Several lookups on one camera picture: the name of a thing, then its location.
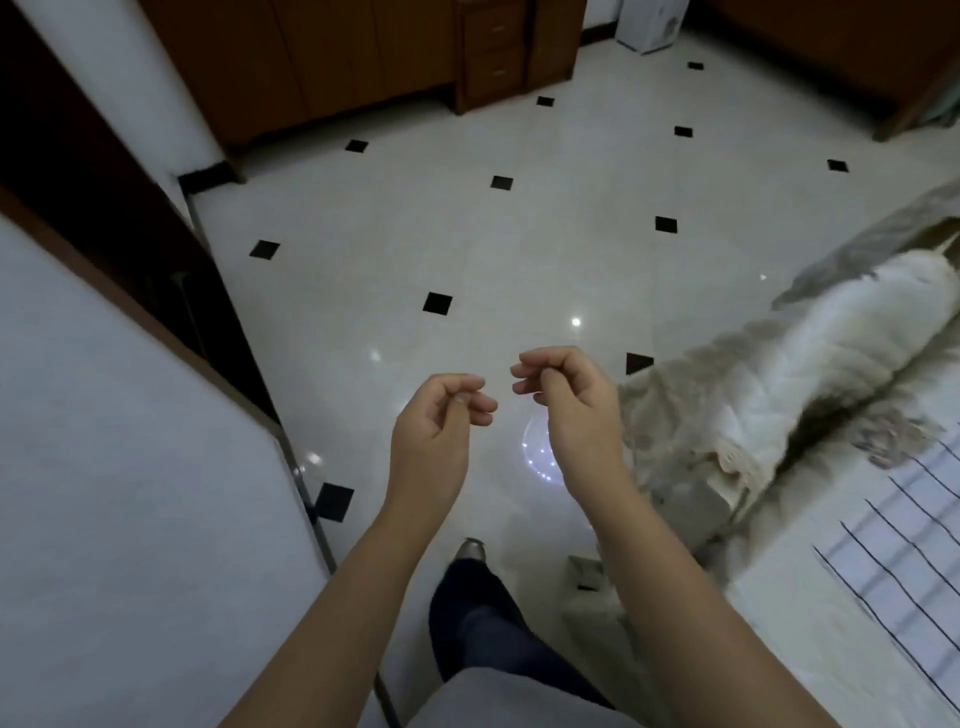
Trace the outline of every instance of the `white box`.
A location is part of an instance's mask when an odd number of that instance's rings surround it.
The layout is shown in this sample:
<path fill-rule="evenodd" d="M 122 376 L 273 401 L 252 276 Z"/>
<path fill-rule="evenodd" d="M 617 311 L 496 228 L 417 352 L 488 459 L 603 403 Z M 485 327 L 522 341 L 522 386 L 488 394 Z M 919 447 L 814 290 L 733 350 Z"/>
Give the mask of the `white box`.
<path fill-rule="evenodd" d="M 638 53 L 672 45 L 688 5 L 689 0 L 623 0 L 616 39 Z"/>

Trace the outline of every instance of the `person's left hand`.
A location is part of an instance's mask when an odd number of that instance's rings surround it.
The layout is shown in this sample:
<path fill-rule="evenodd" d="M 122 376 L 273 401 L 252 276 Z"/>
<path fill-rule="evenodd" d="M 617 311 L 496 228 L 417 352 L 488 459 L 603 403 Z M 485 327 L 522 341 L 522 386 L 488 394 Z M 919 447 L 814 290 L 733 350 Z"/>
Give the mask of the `person's left hand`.
<path fill-rule="evenodd" d="M 396 418 L 383 512 L 422 525 L 429 538 L 467 477 L 470 425 L 493 422 L 497 403 L 479 391 L 484 383 L 477 375 L 433 375 Z"/>

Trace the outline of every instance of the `foot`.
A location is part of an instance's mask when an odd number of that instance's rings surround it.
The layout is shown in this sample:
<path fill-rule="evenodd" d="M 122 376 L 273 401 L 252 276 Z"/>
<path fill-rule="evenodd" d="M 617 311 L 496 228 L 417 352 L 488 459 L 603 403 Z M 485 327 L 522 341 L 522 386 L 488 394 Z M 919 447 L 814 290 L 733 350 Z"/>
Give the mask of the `foot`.
<path fill-rule="evenodd" d="M 460 559 L 475 559 L 486 564 L 487 551 L 483 547 L 483 542 L 479 539 L 466 539 L 457 549 L 457 555 L 453 557 L 454 561 Z"/>

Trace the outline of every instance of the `trousers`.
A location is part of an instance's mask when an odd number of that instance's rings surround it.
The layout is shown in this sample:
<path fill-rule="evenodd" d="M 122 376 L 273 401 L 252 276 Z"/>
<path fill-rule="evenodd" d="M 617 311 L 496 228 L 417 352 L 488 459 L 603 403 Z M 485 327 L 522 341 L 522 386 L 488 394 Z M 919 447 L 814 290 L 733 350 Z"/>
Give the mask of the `trousers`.
<path fill-rule="evenodd" d="M 430 642 L 444 682 L 491 667 L 612 709 L 580 671 L 531 631 L 503 582 L 476 559 L 458 559 L 430 601 Z"/>

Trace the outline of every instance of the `wooden cabinet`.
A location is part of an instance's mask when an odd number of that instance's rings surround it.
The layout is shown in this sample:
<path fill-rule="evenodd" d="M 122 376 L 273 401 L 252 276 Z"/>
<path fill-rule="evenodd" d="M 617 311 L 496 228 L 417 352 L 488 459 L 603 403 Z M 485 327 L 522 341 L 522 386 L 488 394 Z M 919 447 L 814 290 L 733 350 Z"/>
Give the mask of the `wooden cabinet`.
<path fill-rule="evenodd" d="M 390 96 L 450 84 L 454 0 L 373 0 Z"/>
<path fill-rule="evenodd" d="M 211 130 L 226 146 L 309 116 L 266 0 L 140 0 Z"/>
<path fill-rule="evenodd" d="M 573 76 L 587 0 L 457 0 L 456 110 Z"/>
<path fill-rule="evenodd" d="M 573 76 L 586 10 L 587 0 L 537 1 L 527 65 L 529 88 Z"/>
<path fill-rule="evenodd" d="M 896 122 L 885 125 L 879 139 L 916 119 L 937 98 L 939 85 L 955 79 L 953 69 L 960 64 L 956 0 L 703 0 L 702 5 L 807 67 L 899 107 Z"/>
<path fill-rule="evenodd" d="M 463 111 L 569 78 L 587 5 L 587 0 L 139 2 L 210 129 L 228 148 L 454 82 L 457 110 Z"/>
<path fill-rule="evenodd" d="M 372 0 L 272 0 L 312 118 L 387 98 Z"/>

